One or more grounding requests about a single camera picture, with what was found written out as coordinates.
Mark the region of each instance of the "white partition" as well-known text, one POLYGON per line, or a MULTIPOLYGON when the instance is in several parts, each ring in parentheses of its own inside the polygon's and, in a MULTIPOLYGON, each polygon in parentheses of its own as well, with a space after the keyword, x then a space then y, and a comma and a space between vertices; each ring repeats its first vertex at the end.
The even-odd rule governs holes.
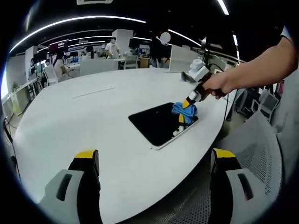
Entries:
POLYGON ((118 70, 118 62, 114 59, 95 58, 80 63, 80 76, 115 70, 118 70))
POLYGON ((169 72, 188 72, 190 64, 198 58, 198 54, 187 48, 172 46, 169 72))

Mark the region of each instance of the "white chair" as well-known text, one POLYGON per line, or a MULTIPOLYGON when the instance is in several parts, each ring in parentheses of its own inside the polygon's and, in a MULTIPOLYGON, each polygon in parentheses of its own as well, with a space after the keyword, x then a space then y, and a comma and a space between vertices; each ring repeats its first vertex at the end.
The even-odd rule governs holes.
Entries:
POLYGON ((44 72, 46 74, 46 78, 47 78, 47 85, 46 86, 58 83, 58 77, 56 75, 56 72, 55 72, 54 67, 53 67, 52 64, 45 67, 43 70, 44 70, 44 72))
POLYGON ((263 91, 259 100, 255 99, 252 101, 251 110, 252 112, 260 111, 268 121, 271 121, 273 111, 277 108, 279 100, 269 91, 263 91))
POLYGON ((138 58, 138 56, 127 56, 123 68, 124 69, 138 69, 137 58, 138 58))
POLYGON ((71 78, 71 77, 67 76, 66 74, 63 74, 61 77, 58 77, 52 64, 45 67, 44 72, 45 72, 46 78, 47 78, 47 86, 56 84, 56 83, 59 83, 59 82, 62 82, 62 81, 65 81, 65 80, 71 78))

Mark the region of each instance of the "black ceiling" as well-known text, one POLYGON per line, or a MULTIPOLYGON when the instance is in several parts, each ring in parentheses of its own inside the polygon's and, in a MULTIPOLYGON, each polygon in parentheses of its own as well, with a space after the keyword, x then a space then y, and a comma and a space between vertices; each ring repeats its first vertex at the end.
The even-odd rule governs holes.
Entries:
MULTIPOLYGON (((240 58, 249 61, 279 41, 283 22, 279 7, 270 0, 224 0, 229 14, 225 15, 217 0, 114 0, 112 4, 76 4, 76 0, 40 0, 30 10, 29 23, 24 20, 14 43, 24 36, 48 24, 89 15, 114 15, 146 21, 138 23, 118 19, 86 19, 71 21, 45 29, 27 39, 12 55, 24 52, 51 38, 84 30, 118 28, 133 29, 137 37, 152 39, 155 31, 172 29, 194 41, 205 36, 219 44, 217 51, 236 57, 233 34, 237 36, 240 58)), ((93 31, 69 35, 63 39, 75 39, 94 35, 111 35, 111 31, 93 31)), ((171 33, 171 43, 196 47, 194 43, 171 33)))

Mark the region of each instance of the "human hand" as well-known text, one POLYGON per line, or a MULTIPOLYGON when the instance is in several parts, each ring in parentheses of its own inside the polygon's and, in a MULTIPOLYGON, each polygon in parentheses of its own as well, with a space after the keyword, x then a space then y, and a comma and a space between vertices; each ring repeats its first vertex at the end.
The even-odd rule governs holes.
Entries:
POLYGON ((220 99, 221 96, 217 95, 217 90, 221 90, 223 93, 228 94, 233 89, 230 88, 228 83, 229 71, 220 72, 213 74, 210 79, 208 79, 202 86, 206 90, 206 96, 209 94, 220 99))

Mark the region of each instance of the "human arm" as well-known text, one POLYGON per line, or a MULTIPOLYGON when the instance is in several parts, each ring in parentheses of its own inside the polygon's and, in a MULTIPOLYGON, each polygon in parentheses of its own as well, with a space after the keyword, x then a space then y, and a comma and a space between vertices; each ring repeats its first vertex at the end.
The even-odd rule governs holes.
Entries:
POLYGON ((270 85, 290 75, 297 66, 298 53, 293 43, 283 37, 278 45, 256 59, 212 76, 203 87, 230 93, 234 89, 270 85))
POLYGON ((67 76, 72 77, 72 76, 69 74, 69 71, 65 68, 64 65, 61 66, 61 70, 62 70, 62 72, 63 72, 64 74, 66 74, 67 76))

